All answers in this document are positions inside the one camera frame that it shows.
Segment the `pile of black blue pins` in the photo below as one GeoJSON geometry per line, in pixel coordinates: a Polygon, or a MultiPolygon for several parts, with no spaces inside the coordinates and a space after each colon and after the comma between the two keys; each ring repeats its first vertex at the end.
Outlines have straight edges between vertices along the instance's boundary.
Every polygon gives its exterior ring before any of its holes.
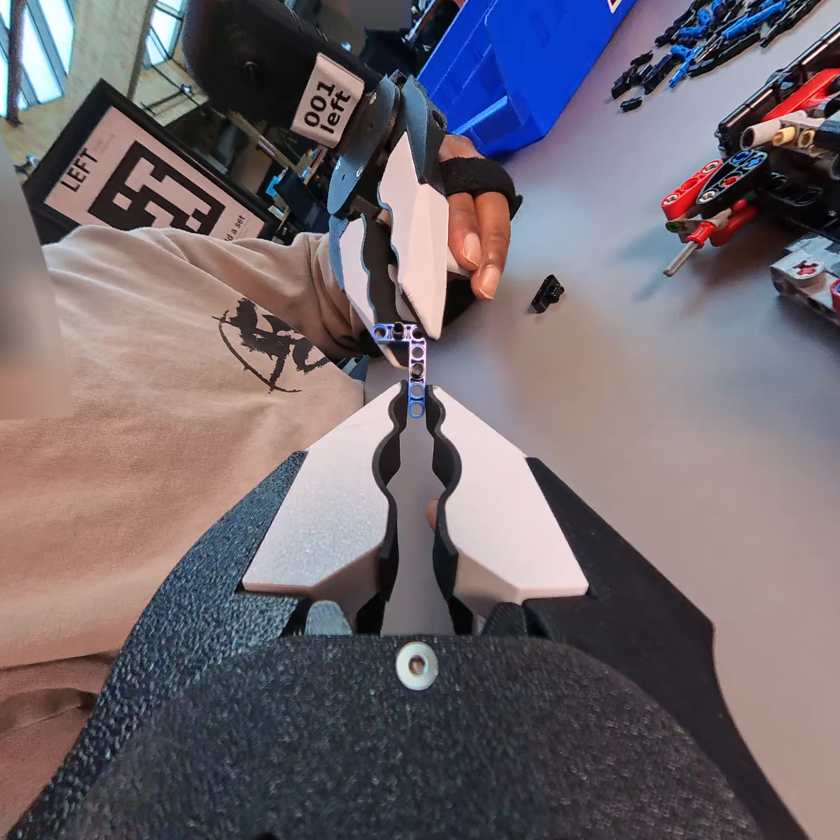
{"type": "Polygon", "coordinates": [[[809,17],[821,1],[694,1],[615,79],[620,112],[685,79],[706,75],[751,49],[767,49],[809,17]]]}

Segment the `person's left hand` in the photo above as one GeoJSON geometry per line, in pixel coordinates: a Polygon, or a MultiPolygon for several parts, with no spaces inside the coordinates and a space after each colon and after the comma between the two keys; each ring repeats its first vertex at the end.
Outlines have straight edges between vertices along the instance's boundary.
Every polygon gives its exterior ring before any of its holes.
{"type": "Polygon", "coordinates": [[[469,138],[448,134],[440,145],[442,169],[452,160],[477,160],[468,168],[478,174],[490,174],[490,184],[501,186],[502,192],[476,194],[454,192],[447,195],[448,247],[461,268],[470,273],[474,296],[492,300],[507,263],[511,239],[511,207],[516,195],[513,181],[497,161],[488,161],[469,138]]]}

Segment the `bright window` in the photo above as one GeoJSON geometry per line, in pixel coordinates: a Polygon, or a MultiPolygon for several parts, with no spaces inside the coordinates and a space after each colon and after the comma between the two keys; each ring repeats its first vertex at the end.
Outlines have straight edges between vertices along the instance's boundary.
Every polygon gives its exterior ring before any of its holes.
{"type": "Polygon", "coordinates": [[[74,1],[29,1],[23,14],[19,110],[63,97],[76,31],[74,1]]]}
{"type": "Polygon", "coordinates": [[[186,1],[153,1],[145,36],[145,67],[156,67],[175,58],[182,36],[186,1]]]}

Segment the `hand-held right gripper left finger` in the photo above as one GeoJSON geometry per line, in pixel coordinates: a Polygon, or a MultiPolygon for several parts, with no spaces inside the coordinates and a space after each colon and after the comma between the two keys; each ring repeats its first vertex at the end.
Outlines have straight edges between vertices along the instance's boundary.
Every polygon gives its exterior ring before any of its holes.
{"type": "Polygon", "coordinates": [[[394,385],[305,453],[248,567],[247,592],[335,602],[379,634],[399,564],[396,502],[407,384],[394,385]]]}

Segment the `black framed tag sign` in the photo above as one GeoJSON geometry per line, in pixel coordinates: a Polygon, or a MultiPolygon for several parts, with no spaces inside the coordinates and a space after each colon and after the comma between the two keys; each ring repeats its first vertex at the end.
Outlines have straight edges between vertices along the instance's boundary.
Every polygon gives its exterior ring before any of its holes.
{"type": "Polygon", "coordinates": [[[23,184],[42,245],[78,226],[272,239],[279,219],[100,79],[23,184]]]}

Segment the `lego car model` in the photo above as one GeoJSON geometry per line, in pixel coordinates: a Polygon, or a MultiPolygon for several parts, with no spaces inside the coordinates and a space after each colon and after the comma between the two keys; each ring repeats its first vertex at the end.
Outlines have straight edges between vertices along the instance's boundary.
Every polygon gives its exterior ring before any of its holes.
{"type": "Polygon", "coordinates": [[[770,266],[774,288],[837,326],[839,26],[775,71],[716,135],[720,155],[660,204],[682,245],[664,275],[755,220],[773,220],[799,233],[770,266]]]}

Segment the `blue L-shaped lego beam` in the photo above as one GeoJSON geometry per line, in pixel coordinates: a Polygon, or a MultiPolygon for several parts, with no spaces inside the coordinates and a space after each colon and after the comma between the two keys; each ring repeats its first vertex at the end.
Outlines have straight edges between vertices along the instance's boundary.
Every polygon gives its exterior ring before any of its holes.
{"type": "Polygon", "coordinates": [[[394,322],[378,322],[371,331],[371,336],[384,357],[396,368],[402,370],[407,383],[407,414],[411,418],[420,419],[425,415],[426,378],[423,381],[412,381],[411,365],[415,362],[425,364],[427,372],[427,340],[421,326],[414,322],[403,322],[406,325],[407,341],[404,343],[389,343],[388,325],[394,322]]]}

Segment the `blue labelled plastic bin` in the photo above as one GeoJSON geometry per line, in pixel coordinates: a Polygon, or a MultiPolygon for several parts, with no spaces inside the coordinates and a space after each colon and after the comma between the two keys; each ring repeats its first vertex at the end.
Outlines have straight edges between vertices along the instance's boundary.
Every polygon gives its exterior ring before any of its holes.
{"type": "Polygon", "coordinates": [[[418,79],[487,158],[540,141],[635,1],[468,1],[418,79]]]}

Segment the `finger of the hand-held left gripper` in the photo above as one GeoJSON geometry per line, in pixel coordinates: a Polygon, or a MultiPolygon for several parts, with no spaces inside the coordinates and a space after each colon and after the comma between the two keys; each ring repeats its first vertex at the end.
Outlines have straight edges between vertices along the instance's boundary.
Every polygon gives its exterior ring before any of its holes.
{"type": "Polygon", "coordinates": [[[444,327],[448,270],[464,275],[448,248],[448,202],[421,182],[407,133],[397,141],[380,181],[380,205],[392,220],[397,283],[431,340],[444,327]]]}
{"type": "Polygon", "coordinates": [[[349,222],[339,240],[343,288],[367,333],[378,323],[415,322],[398,303],[390,230],[375,220],[349,222]]]}

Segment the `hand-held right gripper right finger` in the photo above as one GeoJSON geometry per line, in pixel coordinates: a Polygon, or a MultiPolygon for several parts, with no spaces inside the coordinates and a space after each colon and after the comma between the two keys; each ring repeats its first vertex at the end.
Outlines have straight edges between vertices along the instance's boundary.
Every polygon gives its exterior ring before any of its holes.
{"type": "Polygon", "coordinates": [[[517,446],[441,387],[426,395],[435,513],[434,574],[456,634],[504,603],[577,597],[589,582],[517,446]]]}

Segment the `person's left forearm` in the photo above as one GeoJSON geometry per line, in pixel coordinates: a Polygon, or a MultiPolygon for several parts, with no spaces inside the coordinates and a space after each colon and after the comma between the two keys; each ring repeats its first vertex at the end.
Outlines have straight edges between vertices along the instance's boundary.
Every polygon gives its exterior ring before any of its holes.
{"type": "Polygon", "coordinates": [[[87,279],[133,283],[196,303],[233,293],[283,321],[332,361],[362,355],[363,328],[329,266],[325,234],[291,245],[260,238],[225,241],[175,228],[122,232],[82,226],[44,247],[48,269],[87,279]]]}

